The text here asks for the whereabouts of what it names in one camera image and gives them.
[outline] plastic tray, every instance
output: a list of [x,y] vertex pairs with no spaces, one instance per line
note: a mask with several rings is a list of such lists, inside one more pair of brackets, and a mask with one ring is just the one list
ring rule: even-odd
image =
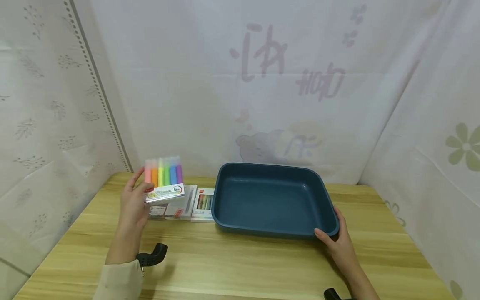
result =
[[306,168],[228,163],[220,168],[212,217],[223,231],[290,239],[338,233],[320,176]]

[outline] white curtain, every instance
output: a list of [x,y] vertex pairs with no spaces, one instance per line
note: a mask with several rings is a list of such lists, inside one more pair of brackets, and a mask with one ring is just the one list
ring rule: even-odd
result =
[[0,50],[3,300],[105,180],[130,167],[69,2],[3,1]]
[[87,37],[105,44],[140,161],[180,155],[199,176],[302,165],[355,184],[445,1],[90,3],[81,19],[97,23]]
[[464,300],[480,295],[479,14],[449,5],[361,179]]

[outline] person's left hand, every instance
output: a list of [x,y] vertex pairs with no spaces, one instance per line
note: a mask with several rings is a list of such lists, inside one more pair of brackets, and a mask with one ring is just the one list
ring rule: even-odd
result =
[[135,183],[144,172],[141,167],[125,185],[120,196],[119,228],[142,231],[148,221],[150,205],[145,203],[145,190],[153,188],[153,183],[142,182],[135,189]]

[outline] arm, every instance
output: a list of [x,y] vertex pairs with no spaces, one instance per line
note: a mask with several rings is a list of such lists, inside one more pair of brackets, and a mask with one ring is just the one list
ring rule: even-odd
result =
[[334,207],[334,209],[340,221],[338,240],[333,241],[325,232],[318,228],[315,228],[315,236],[327,246],[335,264],[347,279],[353,297],[357,300],[380,300],[373,285],[360,266],[352,240],[348,234],[347,222],[342,212],[340,212],[338,207]]
[[136,256],[140,250],[143,229],[148,221],[149,206],[144,191],[153,184],[142,182],[134,189],[144,168],[135,173],[120,197],[117,230],[108,250],[94,300],[136,300],[142,291],[143,274]]

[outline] bear illustration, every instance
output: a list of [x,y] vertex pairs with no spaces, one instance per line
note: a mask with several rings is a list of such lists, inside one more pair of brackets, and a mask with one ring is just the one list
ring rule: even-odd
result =
[[264,164],[286,164],[285,158],[275,156],[275,145],[283,130],[277,129],[269,133],[257,132],[252,136],[242,135],[236,139],[240,147],[240,156],[245,162]]

